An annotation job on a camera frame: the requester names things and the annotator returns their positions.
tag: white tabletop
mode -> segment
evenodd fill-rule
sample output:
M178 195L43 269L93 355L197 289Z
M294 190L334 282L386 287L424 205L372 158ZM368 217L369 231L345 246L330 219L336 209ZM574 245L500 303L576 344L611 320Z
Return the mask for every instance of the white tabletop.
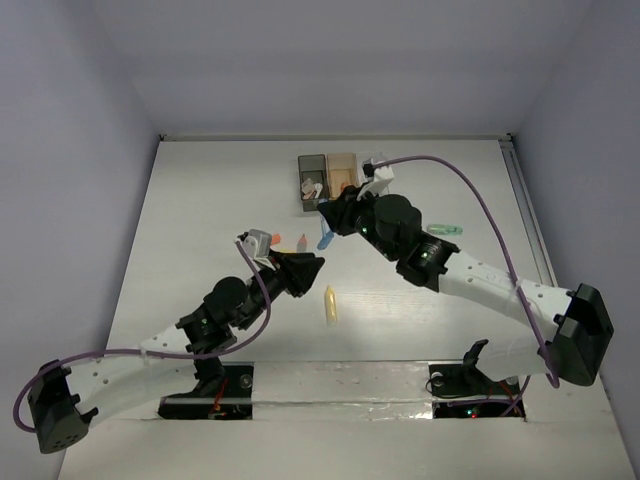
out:
M359 159L426 153L452 161L485 197L519 274L539 280L496 141L163 142L109 346L135 344L174 323L227 275L249 277L232 241L250 228L279 233L288 249L304 233L313 251L320 220L302 213L296 159L332 152L355 152ZM415 162L394 173L391 191L422 211L424 226L462 227L463 234L450 240L504 267L482 211L451 172ZM456 359L480 338L527 334L464 300L412 287L356 236L335 238L322 256L327 263L315 289L301 299L277 299L262 337L228 360ZM334 328L325 321L326 285L337 297ZM599 382L554 391L536 378L525 403L527 423L304 415L169 422L141 420L148 417L137 410L98 426L69 449L60 478L633 478Z

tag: green object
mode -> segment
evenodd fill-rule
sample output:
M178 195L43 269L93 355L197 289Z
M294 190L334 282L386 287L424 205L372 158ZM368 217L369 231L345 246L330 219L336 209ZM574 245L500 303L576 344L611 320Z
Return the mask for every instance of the green object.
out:
M462 227L432 223L427 225L427 233L431 235L462 235Z

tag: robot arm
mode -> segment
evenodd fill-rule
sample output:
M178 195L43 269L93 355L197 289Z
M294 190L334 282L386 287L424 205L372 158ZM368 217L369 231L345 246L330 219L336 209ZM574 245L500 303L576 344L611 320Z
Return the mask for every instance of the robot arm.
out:
M347 187L337 200L318 205L334 233L358 233L387 260L395 262L397 273L413 285L465 298L529 327L522 304L526 299L559 378L576 385L593 384L613 335L598 290L581 284L569 291L528 280L514 285L509 273L422 231L422 215L405 197L382 196L393 179L390 167L374 171L365 166L365 174L371 179L368 183ZM520 298L518 286L525 298ZM549 373L539 344L533 335L508 345L480 340L459 368L445 370L456 377L449 378L452 383L468 385ZM463 391L473 394L473 388Z
M347 187L337 200L318 205L333 232L358 233L395 262L396 271L413 285L465 298L530 326L522 303L528 302L535 320L534 333L539 338L531 335L508 345L479 340L461 362L429 364L434 395L479 395L492 381L549 373L550 362L558 376L570 383L595 381L613 335L598 290L581 284L569 291L527 280L514 285L508 273L422 231L422 215L405 197L382 196L393 179L389 167L365 169L365 173L371 181L359 188ZM176 391L216 393L225 376L218 356L255 338L266 327L270 302L282 292L304 295L324 264L324 259L310 253L270 250L271 239L264 232L251 230L240 239L245 259L248 254L262 266L258 272L251 265L254 276L247 282L235 277L220 280L193 313L137 348L92 352L42 367L14 406L16 424L37 434L42 453L64 450L81 440L90 427L147 401ZM233 346L236 337L231 328L249 328L265 309L267 318L258 332ZM546 360L541 342L549 353ZM188 353L175 353L185 349ZM80 359L90 361L66 366ZM178 361L185 359L192 362ZM19 419L27 392L34 428Z
M256 272L262 285L256 275L246 282L223 278L177 324L138 348L109 352L126 356L97 352L103 355L87 355L94 358L71 367L56 361L41 368L46 373L33 383L28 402L42 453L64 450L86 436L90 427L145 402L185 391L212 396L225 377L218 356L241 347L232 347L237 339L231 327L248 329L283 292L304 295L324 265L324 259L312 253L270 250L271 237L264 232L252 230L240 238L243 251L264 265Z

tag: gray wall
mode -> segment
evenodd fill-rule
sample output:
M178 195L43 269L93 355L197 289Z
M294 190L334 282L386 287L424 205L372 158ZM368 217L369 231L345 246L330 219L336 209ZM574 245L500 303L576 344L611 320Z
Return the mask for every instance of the gray wall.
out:
M88 2L0 12L0 478L47 479L61 456L13 427L13 398L105 344L157 136Z
M93 0L163 133L504 133L591 0Z
M516 136L559 281L598 286L616 334L604 383L640 466L640 5L598 0Z

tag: yellow object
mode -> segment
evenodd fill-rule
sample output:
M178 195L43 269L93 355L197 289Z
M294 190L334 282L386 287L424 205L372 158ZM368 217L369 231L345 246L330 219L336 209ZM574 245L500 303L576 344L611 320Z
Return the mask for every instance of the yellow object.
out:
M337 325L336 294L331 285L327 285L327 290L324 292L324 308L327 315L327 325Z

